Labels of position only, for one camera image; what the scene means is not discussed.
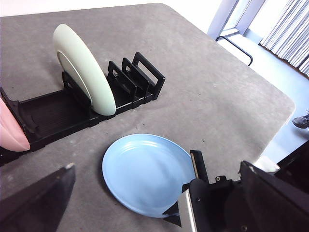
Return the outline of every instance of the wall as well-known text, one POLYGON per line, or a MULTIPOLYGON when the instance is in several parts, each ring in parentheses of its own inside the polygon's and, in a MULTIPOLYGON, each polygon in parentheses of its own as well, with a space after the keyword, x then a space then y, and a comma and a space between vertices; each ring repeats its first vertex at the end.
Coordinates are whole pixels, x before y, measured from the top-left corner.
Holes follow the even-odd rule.
POLYGON ((206 33, 221 0, 1 0, 0 16, 26 15, 151 2, 160 2, 172 7, 206 33))

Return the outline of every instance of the light blue plate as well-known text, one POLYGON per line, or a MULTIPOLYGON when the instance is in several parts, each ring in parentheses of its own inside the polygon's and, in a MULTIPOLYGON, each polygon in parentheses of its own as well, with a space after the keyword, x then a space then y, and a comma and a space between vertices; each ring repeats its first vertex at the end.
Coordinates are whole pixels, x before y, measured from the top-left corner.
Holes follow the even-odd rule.
POLYGON ((190 155, 174 142, 151 134, 133 134, 106 151, 102 170, 114 197, 136 213, 164 218, 195 178, 190 155))

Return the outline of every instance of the floor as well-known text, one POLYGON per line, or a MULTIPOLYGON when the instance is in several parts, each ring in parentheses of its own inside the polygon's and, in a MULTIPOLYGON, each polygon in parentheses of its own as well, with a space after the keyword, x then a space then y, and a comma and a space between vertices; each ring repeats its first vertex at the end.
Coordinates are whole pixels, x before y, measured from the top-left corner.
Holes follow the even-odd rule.
MULTIPOLYGON (((309 110, 309 80, 248 38, 237 34, 229 39, 253 56, 250 68, 288 95, 295 103, 294 114, 262 154, 277 163, 309 140, 309 130, 299 129, 292 123, 294 117, 303 116, 307 114, 306 110, 309 110)), ((241 61, 249 64, 249 58, 231 44, 224 40, 220 40, 218 43, 241 61)))

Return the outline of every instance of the black dish rack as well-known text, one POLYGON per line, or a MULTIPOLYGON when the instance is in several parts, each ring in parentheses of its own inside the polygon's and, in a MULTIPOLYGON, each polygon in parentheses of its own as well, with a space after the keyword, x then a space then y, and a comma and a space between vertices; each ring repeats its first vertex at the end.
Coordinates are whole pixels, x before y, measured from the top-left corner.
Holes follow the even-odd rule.
POLYGON ((30 150, 24 152, 9 151, 0 147, 0 166, 124 111, 156 100, 165 77, 140 52, 135 54, 132 63, 123 58, 121 69, 110 61, 107 81, 116 103, 116 113, 112 116, 94 112, 90 99, 67 72, 62 73, 62 80, 63 90, 21 102, 10 100, 3 88, 0 88, 2 99, 30 143, 30 150), (138 67, 139 63, 148 69, 157 79, 157 83, 138 67))

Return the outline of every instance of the white wall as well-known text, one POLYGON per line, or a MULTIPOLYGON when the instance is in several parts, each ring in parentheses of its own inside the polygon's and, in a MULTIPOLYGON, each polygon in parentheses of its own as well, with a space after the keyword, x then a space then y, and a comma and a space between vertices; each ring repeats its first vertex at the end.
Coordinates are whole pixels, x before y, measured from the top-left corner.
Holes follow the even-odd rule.
POLYGON ((221 0, 0 0, 0 16, 26 15, 151 2, 160 2, 172 7, 206 33, 221 0))
POLYGON ((266 0, 257 13, 249 29, 260 37, 264 37, 279 20, 288 0, 266 0))

